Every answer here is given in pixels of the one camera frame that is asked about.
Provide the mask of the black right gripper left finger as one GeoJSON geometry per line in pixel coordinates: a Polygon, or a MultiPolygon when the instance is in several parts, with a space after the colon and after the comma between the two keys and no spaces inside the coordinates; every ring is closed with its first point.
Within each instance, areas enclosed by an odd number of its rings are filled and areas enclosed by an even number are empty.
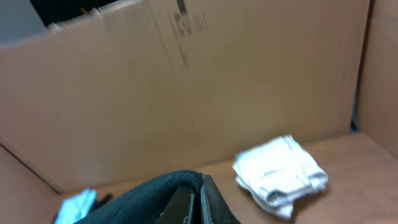
{"type": "Polygon", "coordinates": [[[187,185],[179,186],[154,224],[191,224],[194,203],[193,188],[187,185]]]}

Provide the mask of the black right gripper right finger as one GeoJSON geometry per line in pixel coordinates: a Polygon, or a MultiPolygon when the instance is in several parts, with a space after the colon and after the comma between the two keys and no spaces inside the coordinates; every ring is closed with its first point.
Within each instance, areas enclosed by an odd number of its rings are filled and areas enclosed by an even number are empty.
{"type": "Polygon", "coordinates": [[[241,224],[228,207],[215,181],[210,175],[203,176],[200,189],[202,224],[241,224]]]}

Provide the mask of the black t-shirt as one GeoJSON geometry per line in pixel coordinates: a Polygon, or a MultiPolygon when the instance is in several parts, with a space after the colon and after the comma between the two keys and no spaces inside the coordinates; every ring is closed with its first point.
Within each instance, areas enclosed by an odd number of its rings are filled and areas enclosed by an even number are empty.
{"type": "Polygon", "coordinates": [[[81,224],[154,223],[179,186],[199,196],[203,174],[177,170],[150,179],[79,220],[81,224]]]}

